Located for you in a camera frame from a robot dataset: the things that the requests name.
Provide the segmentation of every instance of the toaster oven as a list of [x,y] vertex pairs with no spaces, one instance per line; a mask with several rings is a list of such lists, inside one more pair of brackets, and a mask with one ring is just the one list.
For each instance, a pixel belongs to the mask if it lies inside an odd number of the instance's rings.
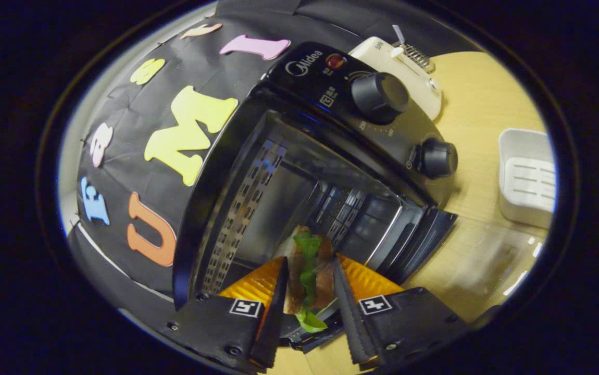
[[[176,309],[273,259],[297,225],[404,282],[456,219],[441,210],[456,167],[454,146],[395,76],[326,45],[294,47],[231,116],[193,186]],[[335,303],[315,313],[328,330],[308,334],[287,315],[281,342],[306,352],[339,332]]]

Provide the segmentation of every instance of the white plastic container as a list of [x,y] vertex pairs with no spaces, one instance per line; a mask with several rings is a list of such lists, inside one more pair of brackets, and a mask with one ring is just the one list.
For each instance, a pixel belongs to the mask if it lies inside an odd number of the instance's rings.
[[556,202],[556,170],[547,134],[506,129],[499,137],[502,214],[510,220],[549,228]]

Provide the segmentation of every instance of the black fabric cover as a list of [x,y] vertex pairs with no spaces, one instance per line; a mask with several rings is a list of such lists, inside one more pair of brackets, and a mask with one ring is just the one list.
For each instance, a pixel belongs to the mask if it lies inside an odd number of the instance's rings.
[[[146,161],[143,154],[154,131],[177,125],[170,104],[183,88],[192,85],[198,93],[218,99],[233,97],[241,104],[262,73],[274,63],[274,60],[265,61],[252,53],[219,55],[226,43],[245,34],[249,38],[264,40],[288,39],[292,41],[291,49],[304,41],[317,41],[349,52],[371,35],[395,41],[391,24],[396,23],[402,26],[409,43],[430,55],[476,50],[468,41],[423,14],[414,14],[414,8],[401,3],[275,2],[277,7],[269,10],[260,8],[268,6],[268,3],[255,0],[221,2],[216,15],[194,25],[222,23],[221,29],[180,40],[182,31],[154,49],[107,93],[107,102],[90,124],[89,135],[83,143],[76,186],[85,231],[132,280],[167,296],[172,296],[172,266],[157,265],[140,252],[131,250],[126,230],[132,223],[142,237],[156,245],[161,243],[160,235],[142,220],[130,218],[128,202],[131,192],[137,192],[142,204],[164,218],[176,234],[180,233],[181,219],[192,187],[184,185],[181,175],[175,170],[157,159]],[[166,62],[148,83],[131,83],[130,75],[151,58]],[[101,123],[113,128],[114,134],[102,164],[94,167],[90,145],[93,133]],[[214,144],[218,133],[211,134],[204,124],[200,126]],[[202,156],[204,163],[209,162],[206,150],[188,155],[192,154]],[[83,177],[104,197],[110,221],[108,226],[99,219],[89,221],[85,216],[80,186]],[[209,181],[198,180],[197,183]],[[75,245],[82,247],[83,242]],[[83,251],[92,252],[92,249],[88,246]]]

